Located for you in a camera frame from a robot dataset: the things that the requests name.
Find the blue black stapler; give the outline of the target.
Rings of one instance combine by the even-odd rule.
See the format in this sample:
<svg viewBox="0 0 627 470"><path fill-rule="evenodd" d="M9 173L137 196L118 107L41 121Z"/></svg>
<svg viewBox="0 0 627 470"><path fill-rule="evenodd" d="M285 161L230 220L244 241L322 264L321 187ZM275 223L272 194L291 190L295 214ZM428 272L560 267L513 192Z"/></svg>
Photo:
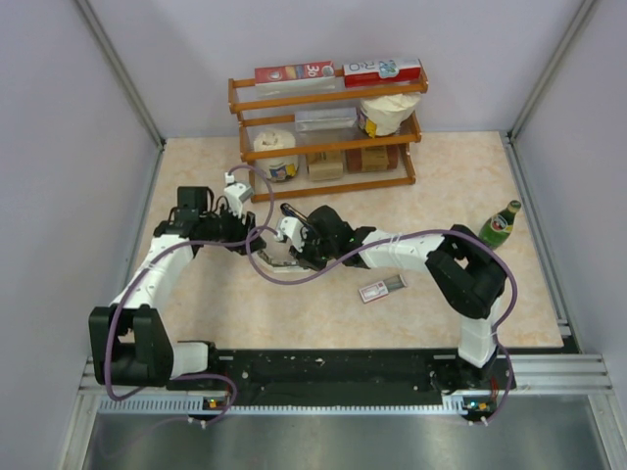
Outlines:
<svg viewBox="0 0 627 470"><path fill-rule="evenodd" d="M280 205L280 211L284 217L297 220L302 226L307 227L308 229L312 228L308 221L308 218L290 204L282 203Z"/></svg>

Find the small staple box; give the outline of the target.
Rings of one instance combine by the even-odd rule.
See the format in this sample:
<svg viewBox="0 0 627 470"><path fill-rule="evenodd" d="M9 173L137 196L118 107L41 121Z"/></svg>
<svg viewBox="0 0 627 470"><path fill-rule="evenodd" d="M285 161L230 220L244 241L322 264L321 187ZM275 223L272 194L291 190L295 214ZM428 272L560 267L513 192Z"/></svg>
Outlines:
<svg viewBox="0 0 627 470"><path fill-rule="evenodd" d="M384 281L378 281L359 289L359 294L364 304L383 299L389 295L389 289Z"/></svg>

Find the silver staple strip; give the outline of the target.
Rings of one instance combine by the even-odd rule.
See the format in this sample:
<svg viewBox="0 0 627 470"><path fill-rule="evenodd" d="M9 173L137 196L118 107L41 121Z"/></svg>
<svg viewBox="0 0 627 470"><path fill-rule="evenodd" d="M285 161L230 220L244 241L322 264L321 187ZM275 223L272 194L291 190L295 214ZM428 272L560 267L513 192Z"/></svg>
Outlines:
<svg viewBox="0 0 627 470"><path fill-rule="evenodd" d="M401 274L391 276L383 281L388 292L394 292L408 286L406 280Z"/></svg>

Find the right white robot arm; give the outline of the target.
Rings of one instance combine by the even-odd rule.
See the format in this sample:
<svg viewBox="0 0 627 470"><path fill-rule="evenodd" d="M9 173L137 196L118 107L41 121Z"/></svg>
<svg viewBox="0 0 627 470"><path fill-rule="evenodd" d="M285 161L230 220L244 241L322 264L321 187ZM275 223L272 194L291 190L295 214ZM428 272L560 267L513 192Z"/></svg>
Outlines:
<svg viewBox="0 0 627 470"><path fill-rule="evenodd" d="M467 227L400 235L373 226L354 228L329 206L308 215L287 203L280 210L278 228L302 268L321 272L341 263L430 274L447 304L461 316L456 380L477 388L492 377L498 354L497 310L509 272Z"/></svg>

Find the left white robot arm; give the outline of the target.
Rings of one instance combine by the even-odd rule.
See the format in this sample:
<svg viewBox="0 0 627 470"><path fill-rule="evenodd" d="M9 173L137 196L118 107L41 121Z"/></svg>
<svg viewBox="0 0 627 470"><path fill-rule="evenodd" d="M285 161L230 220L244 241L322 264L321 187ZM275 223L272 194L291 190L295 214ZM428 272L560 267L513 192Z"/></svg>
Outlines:
<svg viewBox="0 0 627 470"><path fill-rule="evenodd" d="M201 388L221 379L208 342L175 344L161 313L184 268L203 246L244 253L255 216L244 210L253 195L243 182L228 184L220 198L203 186L182 186L167 219L153 232L146 258L129 284L107 306L89 315L93 368L99 384L163 387L188 375Z"/></svg>

